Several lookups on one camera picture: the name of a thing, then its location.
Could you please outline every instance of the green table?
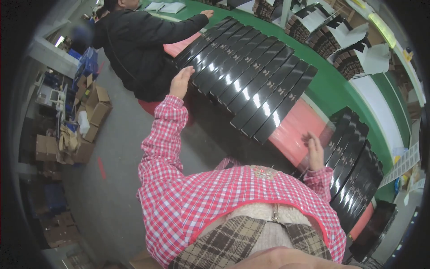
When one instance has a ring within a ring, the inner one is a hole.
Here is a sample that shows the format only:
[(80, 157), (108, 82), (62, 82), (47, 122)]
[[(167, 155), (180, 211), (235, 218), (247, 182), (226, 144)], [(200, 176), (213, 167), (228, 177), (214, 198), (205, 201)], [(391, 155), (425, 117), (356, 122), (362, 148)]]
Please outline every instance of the green table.
[[(279, 40), (293, 48), (295, 50), (294, 54), (297, 57), (318, 68), (318, 73), (306, 89), (305, 94), (327, 116), (341, 110), (345, 106), (349, 106), (354, 110), (360, 116), (360, 120), (369, 126), (367, 139), (372, 145), (372, 150), (384, 165), (384, 173), (390, 170), (393, 165), (391, 150), (388, 148), (375, 118), (357, 91), (328, 61), (319, 56), (310, 47), (301, 44), (285, 34), (280, 27), (258, 19), (252, 14), (238, 9), (228, 11), (192, 0), (182, 0), (181, 2), (185, 3), (187, 7), (177, 14), (158, 13), (158, 15), (185, 20), (195, 14), (199, 14), (202, 10), (212, 9), (214, 10), (214, 15), (210, 18), (209, 24), (205, 27), (206, 29), (212, 27), (226, 16), (232, 16), (244, 25), (250, 25), (267, 36), (276, 36)], [(143, 8), (149, 3), (150, 1), (148, 0), (141, 1)], [(393, 197), (393, 184), (384, 186), (376, 194), (377, 199), (386, 201), (392, 201)]]

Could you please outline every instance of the zipper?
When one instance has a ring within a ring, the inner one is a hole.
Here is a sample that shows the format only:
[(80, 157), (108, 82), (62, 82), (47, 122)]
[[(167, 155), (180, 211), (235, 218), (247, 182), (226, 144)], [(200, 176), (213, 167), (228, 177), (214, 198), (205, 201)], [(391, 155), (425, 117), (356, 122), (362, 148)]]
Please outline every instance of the zipper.
[(271, 221), (279, 222), (278, 218), (278, 204), (273, 204), (273, 215)]

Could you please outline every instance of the black jacket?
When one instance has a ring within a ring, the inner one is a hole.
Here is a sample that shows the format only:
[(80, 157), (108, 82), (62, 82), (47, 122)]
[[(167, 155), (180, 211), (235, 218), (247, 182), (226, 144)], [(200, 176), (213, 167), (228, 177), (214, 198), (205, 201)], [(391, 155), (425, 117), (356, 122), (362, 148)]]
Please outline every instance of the black jacket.
[(204, 14), (169, 22), (146, 11), (118, 10), (95, 23), (93, 47), (104, 48), (112, 69), (136, 98), (162, 101), (177, 73), (163, 44), (187, 39), (208, 22)]

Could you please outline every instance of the left hand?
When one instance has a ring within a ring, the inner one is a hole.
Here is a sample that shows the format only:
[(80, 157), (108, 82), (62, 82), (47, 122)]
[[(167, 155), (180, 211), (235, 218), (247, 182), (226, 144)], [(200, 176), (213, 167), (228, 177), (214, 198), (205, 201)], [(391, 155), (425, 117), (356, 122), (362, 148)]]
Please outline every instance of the left hand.
[(309, 148), (309, 168), (312, 171), (318, 171), (325, 167), (324, 149), (321, 146), (319, 138), (313, 133), (308, 132), (310, 139), (307, 142)]
[(195, 71), (196, 70), (194, 70), (192, 66), (188, 66), (180, 70), (179, 73), (172, 79), (169, 95), (183, 99), (187, 93), (188, 81)]

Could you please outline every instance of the plaid vest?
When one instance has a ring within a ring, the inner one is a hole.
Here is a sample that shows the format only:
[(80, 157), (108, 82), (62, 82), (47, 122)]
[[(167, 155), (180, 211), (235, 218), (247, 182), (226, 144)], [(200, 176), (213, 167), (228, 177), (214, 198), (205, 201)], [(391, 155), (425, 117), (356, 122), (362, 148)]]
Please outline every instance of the plaid vest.
[[(169, 269), (223, 269), (248, 257), (261, 235), (266, 220), (237, 216), (197, 239), (168, 266)], [(306, 224), (282, 224), (295, 249), (332, 260), (330, 251), (316, 231)]]

